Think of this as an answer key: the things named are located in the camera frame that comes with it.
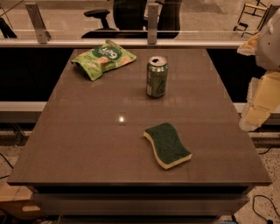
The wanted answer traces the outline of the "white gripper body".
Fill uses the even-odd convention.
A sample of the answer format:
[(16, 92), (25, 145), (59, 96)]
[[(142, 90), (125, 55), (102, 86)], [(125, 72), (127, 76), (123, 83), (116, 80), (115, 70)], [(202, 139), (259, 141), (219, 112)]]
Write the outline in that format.
[(280, 9), (276, 10), (260, 31), (255, 61), (266, 70), (280, 71)]

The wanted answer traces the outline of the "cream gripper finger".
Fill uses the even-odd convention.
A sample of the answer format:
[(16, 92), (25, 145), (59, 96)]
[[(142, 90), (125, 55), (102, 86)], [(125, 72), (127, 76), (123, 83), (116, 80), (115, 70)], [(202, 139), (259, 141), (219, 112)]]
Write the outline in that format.
[(256, 44), (259, 39), (259, 34), (257, 33), (251, 37), (248, 41), (244, 42), (239, 46), (237, 52), (241, 55), (251, 56), (256, 54)]
[(280, 105), (280, 73), (267, 71), (260, 79), (253, 77), (248, 85), (247, 103), (241, 112), (239, 126), (254, 131), (268, 120)]

